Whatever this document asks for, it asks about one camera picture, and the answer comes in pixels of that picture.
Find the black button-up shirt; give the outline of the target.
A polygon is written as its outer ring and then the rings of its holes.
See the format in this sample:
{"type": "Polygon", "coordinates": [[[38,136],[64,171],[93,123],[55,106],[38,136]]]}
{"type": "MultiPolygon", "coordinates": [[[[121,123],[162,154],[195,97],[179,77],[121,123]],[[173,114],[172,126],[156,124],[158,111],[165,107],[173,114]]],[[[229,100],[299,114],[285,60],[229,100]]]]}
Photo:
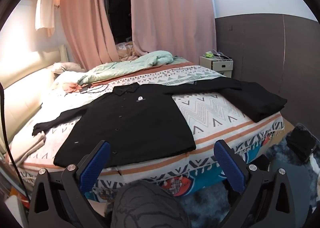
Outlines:
{"type": "Polygon", "coordinates": [[[240,82],[218,77],[172,86],[138,83],[116,86],[89,104],[36,124],[33,134],[46,133],[78,119],[55,155],[54,164],[61,167],[79,162],[100,141],[110,144],[109,167],[177,156],[195,150],[196,145],[173,96],[227,88],[239,90],[240,82]]]}

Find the right pink curtain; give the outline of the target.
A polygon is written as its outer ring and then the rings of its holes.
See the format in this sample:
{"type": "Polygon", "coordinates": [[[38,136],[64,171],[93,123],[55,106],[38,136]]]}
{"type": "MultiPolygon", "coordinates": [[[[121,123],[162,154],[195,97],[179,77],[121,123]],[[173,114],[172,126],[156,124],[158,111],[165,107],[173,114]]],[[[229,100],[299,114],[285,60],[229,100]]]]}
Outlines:
{"type": "Polygon", "coordinates": [[[212,0],[131,0],[131,15],[140,55],[163,50],[197,64],[216,48],[212,0]]]}

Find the mint green quilt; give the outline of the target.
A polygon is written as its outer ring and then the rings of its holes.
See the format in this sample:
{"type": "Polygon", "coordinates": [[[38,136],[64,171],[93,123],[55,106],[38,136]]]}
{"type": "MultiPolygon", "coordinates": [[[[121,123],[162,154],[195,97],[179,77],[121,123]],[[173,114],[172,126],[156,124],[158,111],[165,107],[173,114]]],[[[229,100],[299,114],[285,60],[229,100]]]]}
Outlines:
{"type": "Polygon", "coordinates": [[[135,60],[110,62],[96,66],[86,72],[85,75],[77,81],[77,84],[83,85],[96,81],[109,80],[131,74],[142,69],[171,64],[173,61],[174,57],[170,52],[154,51],[138,57],[135,60]]]}

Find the cream hanging garment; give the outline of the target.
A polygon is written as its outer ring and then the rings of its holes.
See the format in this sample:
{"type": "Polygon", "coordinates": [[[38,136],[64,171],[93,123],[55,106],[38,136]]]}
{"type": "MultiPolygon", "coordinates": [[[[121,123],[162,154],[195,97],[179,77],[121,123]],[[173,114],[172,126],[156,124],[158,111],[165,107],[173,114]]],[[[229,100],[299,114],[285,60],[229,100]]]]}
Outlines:
{"type": "Polygon", "coordinates": [[[46,30],[51,37],[55,31],[54,0],[37,0],[35,13],[35,30],[46,30]]]}

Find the white pillow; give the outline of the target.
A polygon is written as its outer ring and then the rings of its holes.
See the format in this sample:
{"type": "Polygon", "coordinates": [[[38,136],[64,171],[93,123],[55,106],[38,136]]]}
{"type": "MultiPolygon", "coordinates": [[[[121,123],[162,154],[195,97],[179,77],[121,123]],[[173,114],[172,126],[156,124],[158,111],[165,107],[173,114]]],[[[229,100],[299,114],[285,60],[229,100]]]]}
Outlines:
{"type": "Polygon", "coordinates": [[[56,62],[52,65],[51,71],[52,73],[60,75],[65,71],[85,72],[86,70],[74,62],[56,62]]]}

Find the left pink curtain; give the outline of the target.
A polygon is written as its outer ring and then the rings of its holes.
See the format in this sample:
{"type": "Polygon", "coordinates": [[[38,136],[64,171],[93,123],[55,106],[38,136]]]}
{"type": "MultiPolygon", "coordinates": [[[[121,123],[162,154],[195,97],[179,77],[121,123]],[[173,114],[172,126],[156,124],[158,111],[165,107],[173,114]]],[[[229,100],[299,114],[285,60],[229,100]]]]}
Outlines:
{"type": "Polygon", "coordinates": [[[73,58],[83,68],[120,60],[104,0],[60,0],[60,14],[73,58]]]}

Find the pink curtain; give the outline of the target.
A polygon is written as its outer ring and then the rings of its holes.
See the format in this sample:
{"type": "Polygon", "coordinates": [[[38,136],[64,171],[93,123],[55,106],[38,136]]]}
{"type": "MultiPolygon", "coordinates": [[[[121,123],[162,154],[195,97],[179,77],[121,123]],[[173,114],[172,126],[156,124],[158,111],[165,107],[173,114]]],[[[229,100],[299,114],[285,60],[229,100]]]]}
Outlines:
{"type": "Polygon", "coordinates": [[[212,0],[131,0],[131,15],[140,55],[163,50],[197,64],[216,48],[212,0]]]}
{"type": "Polygon", "coordinates": [[[120,60],[104,0],[60,0],[60,14],[73,58],[83,68],[120,60]]]}

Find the beige folded blanket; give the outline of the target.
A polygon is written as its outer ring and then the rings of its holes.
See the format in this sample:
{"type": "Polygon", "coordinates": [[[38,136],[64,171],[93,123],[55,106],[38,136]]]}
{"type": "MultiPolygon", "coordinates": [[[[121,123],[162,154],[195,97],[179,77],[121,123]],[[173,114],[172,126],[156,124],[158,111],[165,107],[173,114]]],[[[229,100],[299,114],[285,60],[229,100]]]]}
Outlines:
{"type": "Polygon", "coordinates": [[[20,131],[14,136],[9,148],[16,166],[20,166],[28,156],[44,146],[46,135],[39,132],[35,136],[27,134],[26,131],[20,131]]]}

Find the green object on cabinet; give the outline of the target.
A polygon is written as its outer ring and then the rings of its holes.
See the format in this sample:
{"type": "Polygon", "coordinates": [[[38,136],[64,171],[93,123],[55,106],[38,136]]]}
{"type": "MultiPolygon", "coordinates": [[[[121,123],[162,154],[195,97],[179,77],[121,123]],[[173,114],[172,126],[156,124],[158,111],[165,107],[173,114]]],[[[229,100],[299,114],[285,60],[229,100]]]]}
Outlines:
{"type": "Polygon", "coordinates": [[[206,52],[206,53],[204,54],[204,56],[205,56],[206,58],[212,58],[214,55],[213,55],[213,53],[212,53],[211,51],[209,51],[209,52],[206,52]]]}

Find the patterned white bedspread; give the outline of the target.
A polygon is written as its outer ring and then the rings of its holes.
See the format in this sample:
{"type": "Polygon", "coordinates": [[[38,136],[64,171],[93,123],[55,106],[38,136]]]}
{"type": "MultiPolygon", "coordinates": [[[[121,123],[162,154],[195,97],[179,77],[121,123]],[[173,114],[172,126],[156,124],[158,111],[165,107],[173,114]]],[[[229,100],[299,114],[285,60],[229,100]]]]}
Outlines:
{"type": "MultiPolygon", "coordinates": [[[[35,124],[55,119],[62,111],[90,103],[97,97],[111,92],[115,86],[139,84],[179,85],[186,82],[213,79],[215,71],[188,62],[145,69],[140,72],[111,79],[93,86],[84,94],[67,94],[62,84],[75,80],[74,72],[66,72],[57,78],[54,89],[39,112],[29,120],[11,142],[13,155],[33,141],[35,124]]],[[[180,156],[149,162],[104,169],[93,186],[97,201],[110,201],[123,185],[145,180],[157,184],[181,197],[197,192],[224,180],[224,174],[216,162],[213,147],[223,139],[246,162],[253,161],[269,147],[271,139],[284,129],[281,114],[276,113],[258,123],[217,93],[175,95],[173,100],[182,112],[195,139],[196,149],[180,156]]]]}

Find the beige bedside cabinet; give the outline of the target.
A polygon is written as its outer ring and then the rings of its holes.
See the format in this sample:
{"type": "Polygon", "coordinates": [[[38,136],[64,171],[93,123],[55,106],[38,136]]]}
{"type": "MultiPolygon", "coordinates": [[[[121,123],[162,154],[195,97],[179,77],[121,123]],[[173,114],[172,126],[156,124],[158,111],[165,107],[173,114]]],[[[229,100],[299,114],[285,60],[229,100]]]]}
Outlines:
{"type": "Polygon", "coordinates": [[[212,58],[199,57],[199,63],[200,66],[218,72],[225,77],[232,77],[233,60],[231,59],[214,60],[212,58]]]}

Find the cream padded headboard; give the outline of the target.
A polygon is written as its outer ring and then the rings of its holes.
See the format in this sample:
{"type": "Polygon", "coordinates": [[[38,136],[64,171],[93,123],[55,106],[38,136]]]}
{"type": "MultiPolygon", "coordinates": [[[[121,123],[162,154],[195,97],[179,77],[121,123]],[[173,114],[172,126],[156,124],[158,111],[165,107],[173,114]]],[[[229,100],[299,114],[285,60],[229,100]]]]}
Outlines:
{"type": "Polygon", "coordinates": [[[50,89],[54,75],[50,70],[56,62],[67,62],[65,45],[34,52],[28,67],[15,68],[1,74],[4,87],[4,115],[8,141],[38,112],[41,98],[50,89]]]}

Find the black bag on floor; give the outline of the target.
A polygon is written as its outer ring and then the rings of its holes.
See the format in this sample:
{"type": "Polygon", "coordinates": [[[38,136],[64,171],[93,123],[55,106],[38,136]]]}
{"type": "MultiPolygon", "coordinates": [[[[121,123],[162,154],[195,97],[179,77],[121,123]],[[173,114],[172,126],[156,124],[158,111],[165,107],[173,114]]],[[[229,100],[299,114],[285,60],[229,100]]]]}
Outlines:
{"type": "Polygon", "coordinates": [[[303,163],[319,150],[319,140],[301,123],[286,136],[286,143],[303,163]]]}

